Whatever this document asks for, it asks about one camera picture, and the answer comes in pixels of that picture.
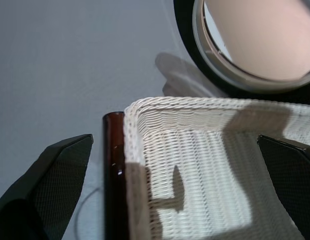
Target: white wicker basket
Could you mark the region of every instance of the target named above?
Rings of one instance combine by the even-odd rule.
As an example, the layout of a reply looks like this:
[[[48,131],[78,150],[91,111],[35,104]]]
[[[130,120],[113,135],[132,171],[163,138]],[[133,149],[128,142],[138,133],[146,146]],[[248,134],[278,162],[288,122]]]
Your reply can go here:
[[[310,106],[146,98],[125,110],[124,134],[131,240],[303,239],[256,141],[310,145]]]

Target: white surface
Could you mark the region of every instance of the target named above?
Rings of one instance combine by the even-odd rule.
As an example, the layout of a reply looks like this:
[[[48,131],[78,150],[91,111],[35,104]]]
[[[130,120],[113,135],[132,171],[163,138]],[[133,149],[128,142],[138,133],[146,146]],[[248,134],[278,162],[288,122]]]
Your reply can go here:
[[[260,134],[310,145],[310,105],[190,97],[131,104],[130,239],[304,239],[276,195]]]
[[[63,239],[103,239],[102,116],[163,95],[160,53],[171,54],[167,62],[177,56],[184,74],[185,63],[193,65],[173,0],[0,0],[0,196],[46,146],[92,133],[82,196]]]

